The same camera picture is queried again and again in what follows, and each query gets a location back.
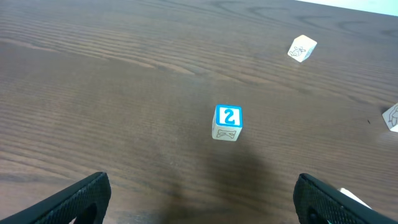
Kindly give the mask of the letter A red block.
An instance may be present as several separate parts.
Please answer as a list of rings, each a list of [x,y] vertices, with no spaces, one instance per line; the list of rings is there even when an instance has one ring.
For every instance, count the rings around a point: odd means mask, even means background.
[[[309,58],[316,46],[317,41],[306,35],[300,35],[293,40],[287,55],[298,62],[303,62]]]

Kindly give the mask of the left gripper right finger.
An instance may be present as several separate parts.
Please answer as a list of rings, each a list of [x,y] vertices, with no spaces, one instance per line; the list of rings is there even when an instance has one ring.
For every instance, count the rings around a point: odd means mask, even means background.
[[[301,224],[397,224],[306,173],[298,177],[293,201]]]

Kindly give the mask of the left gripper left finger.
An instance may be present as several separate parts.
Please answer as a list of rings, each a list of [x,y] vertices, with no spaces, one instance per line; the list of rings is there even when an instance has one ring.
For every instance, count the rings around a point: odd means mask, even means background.
[[[111,198],[105,172],[96,172],[1,224],[102,224]]]

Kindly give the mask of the blue number 2 block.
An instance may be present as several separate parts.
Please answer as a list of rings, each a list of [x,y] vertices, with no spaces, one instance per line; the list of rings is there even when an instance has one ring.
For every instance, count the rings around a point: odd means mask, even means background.
[[[235,105],[216,105],[211,130],[213,139],[237,141],[242,129],[242,107]]]

